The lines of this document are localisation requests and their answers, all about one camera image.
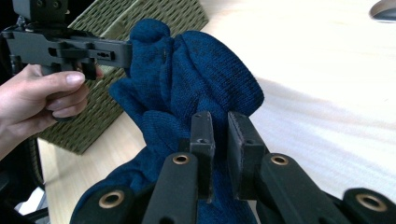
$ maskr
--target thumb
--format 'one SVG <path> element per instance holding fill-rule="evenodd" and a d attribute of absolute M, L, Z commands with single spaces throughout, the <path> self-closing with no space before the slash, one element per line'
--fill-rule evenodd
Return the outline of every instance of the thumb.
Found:
<path fill-rule="evenodd" d="M 84 83 L 84 74 L 77 71 L 54 73 L 45 77 L 31 75 L 29 94 L 36 98 L 45 98 L 55 92 L 74 91 Z"/>

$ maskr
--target blue knitted glove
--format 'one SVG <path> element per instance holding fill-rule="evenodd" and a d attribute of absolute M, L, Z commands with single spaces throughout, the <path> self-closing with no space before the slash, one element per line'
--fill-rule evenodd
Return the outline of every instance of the blue knitted glove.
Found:
<path fill-rule="evenodd" d="M 139 191 L 155 182 L 164 159 L 180 138 L 190 138 L 191 116 L 212 115 L 216 141 L 211 204 L 199 202 L 198 223 L 255 223 L 247 203 L 233 199 L 226 161 L 227 113 L 251 115 L 263 101 L 257 81 L 243 63 L 214 37 L 188 31 L 170 37 L 160 21 L 143 20 L 131 32 L 133 61 L 127 78 L 110 88 L 112 97 L 141 129 L 147 146 L 131 161 L 91 187 L 125 185 Z"/>

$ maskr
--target human hand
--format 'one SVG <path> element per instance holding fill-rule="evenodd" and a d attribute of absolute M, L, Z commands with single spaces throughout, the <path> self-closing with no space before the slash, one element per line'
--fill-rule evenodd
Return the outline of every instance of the human hand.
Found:
<path fill-rule="evenodd" d="M 103 74 L 97 69 L 97 76 Z M 43 77 L 39 65 L 27 65 L 0 86 L 0 160 L 29 136 L 73 117 L 87 105 L 85 77 L 76 71 Z"/>

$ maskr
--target light wood surface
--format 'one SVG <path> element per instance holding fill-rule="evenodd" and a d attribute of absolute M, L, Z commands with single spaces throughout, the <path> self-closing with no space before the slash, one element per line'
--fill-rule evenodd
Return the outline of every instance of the light wood surface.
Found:
<path fill-rule="evenodd" d="M 370 18 L 376 1 L 201 3 L 203 31 L 262 86 L 251 118 L 270 151 L 293 157 L 334 196 L 365 187 L 396 202 L 396 24 Z M 40 141 L 52 223 L 68 223 L 81 194 L 144 145 L 125 114 L 82 156 Z"/>

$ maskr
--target wicker basket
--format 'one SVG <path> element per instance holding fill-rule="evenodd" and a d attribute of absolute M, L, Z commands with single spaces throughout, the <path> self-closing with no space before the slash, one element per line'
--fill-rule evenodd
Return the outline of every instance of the wicker basket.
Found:
<path fill-rule="evenodd" d="M 131 28 L 144 18 L 169 25 L 173 35 L 186 30 L 200 30 L 207 17 L 198 0 L 96 0 L 70 27 L 91 31 L 109 39 L 127 40 Z M 124 76 L 122 69 L 101 66 L 105 78 L 88 81 L 89 104 L 73 121 L 57 123 L 38 137 L 82 154 L 122 113 L 122 108 L 108 95 L 108 87 Z"/>

